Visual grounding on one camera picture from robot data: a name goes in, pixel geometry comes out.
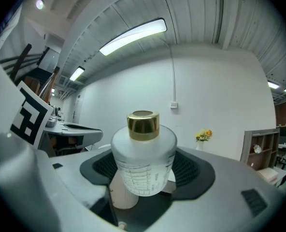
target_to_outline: wooden shelf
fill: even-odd
[[[279,133],[278,131],[272,131],[272,132],[266,132],[266,133],[257,133],[257,134],[252,134],[253,137],[259,137],[259,136],[265,136],[265,135],[271,135],[271,134],[277,134]]]
[[[240,161],[254,170],[273,167],[276,161],[278,142],[279,129],[245,131]],[[254,145],[260,146],[262,151],[255,153]]]
[[[260,153],[256,153],[255,151],[251,151],[249,153],[249,155],[250,156],[252,156],[252,155],[259,155],[259,154],[264,153],[264,152],[269,151],[269,150],[272,150],[272,149],[271,148],[264,148]]]

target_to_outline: ventilation grille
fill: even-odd
[[[64,76],[61,76],[58,83],[63,85],[65,79],[66,79],[66,78],[65,78]]]
[[[267,206],[263,198],[255,189],[241,192],[253,216],[259,215]]]
[[[172,170],[175,175],[177,188],[187,185],[200,174],[200,166],[196,162],[183,156],[178,151],[175,154]]]
[[[100,160],[96,161],[93,164],[93,169],[110,179],[110,182],[113,180],[113,177],[117,171],[117,166],[113,157],[113,154],[110,153],[104,157],[102,157]]]

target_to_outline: white wall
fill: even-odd
[[[60,39],[50,33],[46,34],[46,43],[45,45],[53,49],[54,51],[60,53],[62,46],[64,44],[64,40]]]
[[[56,98],[55,96],[52,96],[50,99],[51,106],[56,106],[57,108],[60,107],[61,111],[63,111],[64,107],[64,101],[60,98]]]
[[[73,108],[76,97],[77,93],[74,93],[64,100],[63,114],[66,122],[72,122]]]
[[[111,66],[89,80],[80,124],[103,130],[96,146],[110,143],[135,110],[160,112],[160,123],[177,135],[178,145],[196,147],[195,133],[214,135],[206,151],[239,160],[244,131],[275,127],[275,111],[265,74],[253,53],[217,45],[172,48],[178,110],[172,101],[168,49],[154,50]]]
[[[41,54],[44,51],[44,38],[21,14],[16,27],[12,30],[0,49],[0,60],[20,56],[28,44],[31,44],[31,50],[28,54]],[[16,61],[17,60],[13,60],[4,63],[2,66],[4,67],[13,64]],[[19,70],[16,78],[23,76],[37,67],[38,66],[36,64],[33,64]]]
[[[47,72],[53,73],[55,67],[57,66],[58,58],[59,53],[52,49],[49,49],[48,52],[45,54],[44,58],[42,59],[39,68]]]

